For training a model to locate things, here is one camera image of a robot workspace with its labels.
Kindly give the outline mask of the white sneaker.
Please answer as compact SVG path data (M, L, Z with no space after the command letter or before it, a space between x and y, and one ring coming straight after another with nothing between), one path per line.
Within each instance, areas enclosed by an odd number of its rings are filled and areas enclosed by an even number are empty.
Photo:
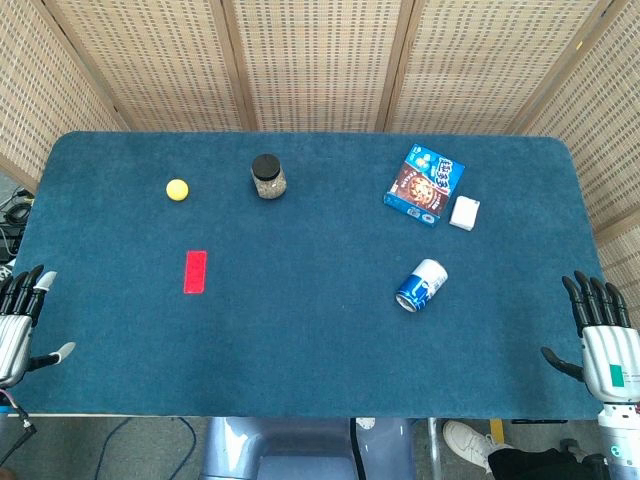
M482 468L486 474L492 472L489 456L502 449L511 449L508 444L497 443L491 434L483 435L455 420L447 420L442 433L445 444L454 454Z

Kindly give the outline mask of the woven screen panel wooden frame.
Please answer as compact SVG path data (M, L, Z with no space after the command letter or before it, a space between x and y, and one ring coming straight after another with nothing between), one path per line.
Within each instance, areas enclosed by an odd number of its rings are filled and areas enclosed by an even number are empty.
M209 3L243 129L389 129L424 0Z
M128 129L44 0L0 0L0 172L35 192L61 136Z
M640 0L598 0L515 130L569 148L604 276L640 328Z
M232 0L42 1L130 129L256 129Z
M376 127L516 133L629 0L402 0Z

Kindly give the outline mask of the white tissue pack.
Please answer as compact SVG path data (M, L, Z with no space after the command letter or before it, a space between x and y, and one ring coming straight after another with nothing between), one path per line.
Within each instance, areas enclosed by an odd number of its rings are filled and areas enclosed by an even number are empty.
M471 231L476 223L480 202L478 200L458 196L453 206L449 224L465 231Z

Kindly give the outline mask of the metal table leg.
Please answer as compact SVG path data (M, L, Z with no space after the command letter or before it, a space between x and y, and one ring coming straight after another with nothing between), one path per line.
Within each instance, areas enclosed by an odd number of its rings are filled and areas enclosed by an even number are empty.
M428 453L431 464L432 480L443 480L437 418L429 417L427 419L427 431L429 438Z

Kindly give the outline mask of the blue white drink can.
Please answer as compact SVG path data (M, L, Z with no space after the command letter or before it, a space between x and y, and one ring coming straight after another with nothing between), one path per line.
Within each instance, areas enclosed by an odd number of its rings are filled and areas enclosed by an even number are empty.
M424 259L395 293L397 303L415 313L422 310L448 279L445 268L436 260Z

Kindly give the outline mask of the blue cookie box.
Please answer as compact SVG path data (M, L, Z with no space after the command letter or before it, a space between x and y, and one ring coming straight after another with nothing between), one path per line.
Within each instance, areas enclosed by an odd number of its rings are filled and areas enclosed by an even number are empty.
M428 226L435 226L466 166L424 145L414 144L384 194L385 205Z

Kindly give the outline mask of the blue table cloth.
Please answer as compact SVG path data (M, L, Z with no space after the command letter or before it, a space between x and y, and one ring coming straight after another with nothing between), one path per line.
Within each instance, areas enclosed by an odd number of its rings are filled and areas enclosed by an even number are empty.
M383 202L414 144L466 166L435 226ZM287 188L258 196L251 165ZM180 202L171 179L189 186ZM474 228L449 224L458 196ZM206 287L185 294L189 250ZM395 299L424 259L448 279ZM551 137L72 132L16 269L57 272L15 395L36 414L592 419L541 355L579 362L563 276L600 272L570 152Z

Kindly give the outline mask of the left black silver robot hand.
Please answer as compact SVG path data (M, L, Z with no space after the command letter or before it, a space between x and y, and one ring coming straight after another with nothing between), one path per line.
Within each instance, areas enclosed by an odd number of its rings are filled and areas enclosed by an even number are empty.
M28 372L62 363L75 349L75 342L67 342L47 355L31 355L33 332L56 276L37 265L0 281L0 389L15 386Z

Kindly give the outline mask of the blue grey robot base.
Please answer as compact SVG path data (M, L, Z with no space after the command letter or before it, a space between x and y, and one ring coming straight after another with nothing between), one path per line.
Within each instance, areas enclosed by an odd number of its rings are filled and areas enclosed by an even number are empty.
M266 457L343 458L354 480L416 480L406 418L213 417L199 480L258 480Z

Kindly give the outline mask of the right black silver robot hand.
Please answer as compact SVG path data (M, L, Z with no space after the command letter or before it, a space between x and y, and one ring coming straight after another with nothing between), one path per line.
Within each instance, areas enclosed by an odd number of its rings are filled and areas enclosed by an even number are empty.
M640 403L640 331L631 325L626 300L610 282L575 271L564 276L576 332L580 366L560 359L550 348L541 353L557 371L583 383L604 404Z

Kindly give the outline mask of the black trouser leg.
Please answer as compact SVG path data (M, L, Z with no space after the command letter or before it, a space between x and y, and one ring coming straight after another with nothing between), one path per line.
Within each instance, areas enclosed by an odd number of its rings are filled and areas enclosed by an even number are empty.
M494 449L487 455L487 466L495 480L611 480L604 457L578 447L542 452Z

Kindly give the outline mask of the glass jar with black lid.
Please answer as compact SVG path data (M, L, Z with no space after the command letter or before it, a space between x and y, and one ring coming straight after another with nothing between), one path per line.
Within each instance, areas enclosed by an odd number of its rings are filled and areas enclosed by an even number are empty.
M280 160L273 154L260 154L251 165L251 176L260 198L266 200L282 196L287 181Z

